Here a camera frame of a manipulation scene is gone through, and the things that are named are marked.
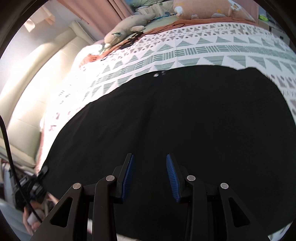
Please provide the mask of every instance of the white bedsheet with geometric pattern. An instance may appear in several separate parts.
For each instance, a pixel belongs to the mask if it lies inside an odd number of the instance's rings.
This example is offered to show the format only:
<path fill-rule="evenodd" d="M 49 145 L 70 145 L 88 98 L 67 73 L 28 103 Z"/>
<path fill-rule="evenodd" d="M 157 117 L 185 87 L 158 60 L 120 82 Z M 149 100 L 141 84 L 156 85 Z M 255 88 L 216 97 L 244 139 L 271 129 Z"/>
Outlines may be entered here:
<path fill-rule="evenodd" d="M 59 131 L 88 103 L 142 74 L 193 65 L 257 68 L 278 86 L 295 119 L 296 54 L 281 39 L 242 23 L 177 28 L 146 35 L 104 60 L 73 69 L 44 117 L 44 142 L 36 169 L 41 168 Z"/>

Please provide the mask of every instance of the white wall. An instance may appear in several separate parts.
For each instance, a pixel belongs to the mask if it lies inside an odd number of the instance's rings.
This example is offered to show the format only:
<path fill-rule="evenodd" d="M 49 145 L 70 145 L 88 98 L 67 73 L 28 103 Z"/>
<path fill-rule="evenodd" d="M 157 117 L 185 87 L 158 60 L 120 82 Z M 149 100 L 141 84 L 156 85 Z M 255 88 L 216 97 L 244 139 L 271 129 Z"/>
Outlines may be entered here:
<path fill-rule="evenodd" d="M 45 6 L 55 16 L 54 24 L 49 25 L 46 21 L 43 21 L 37 24 L 30 33 L 24 26 L 19 29 L 0 59 L 0 92 L 9 79 L 14 64 L 23 60 L 39 45 L 54 39 L 73 20 L 79 22 L 94 40 L 104 38 L 88 23 L 78 18 L 56 0 L 49 0 Z"/>

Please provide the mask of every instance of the pink curtain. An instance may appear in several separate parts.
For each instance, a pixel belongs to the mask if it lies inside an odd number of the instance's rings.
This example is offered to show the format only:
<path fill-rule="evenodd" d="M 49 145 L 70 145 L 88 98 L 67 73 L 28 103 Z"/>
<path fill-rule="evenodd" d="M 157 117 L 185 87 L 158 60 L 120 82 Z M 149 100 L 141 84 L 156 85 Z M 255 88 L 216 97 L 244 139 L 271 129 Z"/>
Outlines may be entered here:
<path fill-rule="evenodd" d="M 259 5 L 253 0 L 234 0 L 236 3 L 241 5 L 258 23 L 259 16 Z"/>
<path fill-rule="evenodd" d="M 121 20 L 133 15 L 125 0 L 58 0 L 66 8 L 95 27 L 102 35 Z"/>

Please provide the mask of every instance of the person's hand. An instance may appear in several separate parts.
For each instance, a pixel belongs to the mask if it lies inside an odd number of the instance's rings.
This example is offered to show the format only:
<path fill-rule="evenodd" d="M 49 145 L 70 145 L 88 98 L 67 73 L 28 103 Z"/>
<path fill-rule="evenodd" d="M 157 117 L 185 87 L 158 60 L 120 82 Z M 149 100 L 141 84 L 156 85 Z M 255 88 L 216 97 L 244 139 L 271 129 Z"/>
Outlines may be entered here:
<path fill-rule="evenodd" d="M 53 201 L 53 203 L 55 205 L 59 202 L 59 199 L 57 199 L 56 197 L 54 197 L 52 194 L 48 193 L 48 196 L 49 196 L 50 200 Z"/>
<path fill-rule="evenodd" d="M 31 206 L 32 206 L 32 208 L 33 209 L 42 209 L 42 206 L 41 206 L 41 204 L 40 203 L 38 203 L 38 202 L 31 202 Z M 36 222 L 34 222 L 33 224 L 32 224 L 32 226 L 30 226 L 30 224 L 28 223 L 28 218 L 29 218 L 29 216 L 30 216 L 30 214 L 29 214 L 29 210 L 28 210 L 28 208 L 26 208 L 26 207 L 24 207 L 24 213 L 23 213 L 23 215 L 22 215 L 22 222 L 23 222 L 23 224 L 24 224 L 24 226 L 25 226 L 25 228 L 26 228 L 26 230 L 28 231 L 28 233 L 30 234 L 30 235 L 33 235 L 34 234 L 34 232 L 37 230 L 37 228 L 39 228 L 39 226 L 40 226 L 40 222 L 39 221 L 36 221 Z"/>
<path fill-rule="evenodd" d="M 29 223 L 27 221 L 29 215 L 30 214 L 29 214 L 28 209 L 26 207 L 24 207 L 24 213 L 22 215 L 22 223 L 24 224 L 28 234 L 33 235 L 33 230 L 32 230 L 31 226 L 29 225 Z"/>

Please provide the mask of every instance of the stuffed toy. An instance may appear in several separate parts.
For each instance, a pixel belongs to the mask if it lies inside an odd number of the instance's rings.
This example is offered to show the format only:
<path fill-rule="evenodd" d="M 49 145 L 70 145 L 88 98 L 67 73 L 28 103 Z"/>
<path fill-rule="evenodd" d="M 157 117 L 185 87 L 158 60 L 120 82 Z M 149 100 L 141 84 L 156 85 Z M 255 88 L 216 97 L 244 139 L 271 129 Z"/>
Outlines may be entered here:
<path fill-rule="evenodd" d="M 116 27 L 110 31 L 104 38 L 105 48 L 118 44 L 133 32 L 141 32 L 145 25 L 155 18 L 155 13 L 147 15 L 133 15 L 122 20 Z"/>
<path fill-rule="evenodd" d="M 173 7 L 180 19 L 233 17 L 255 23 L 244 8 L 232 0 L 174 0 Z"/>

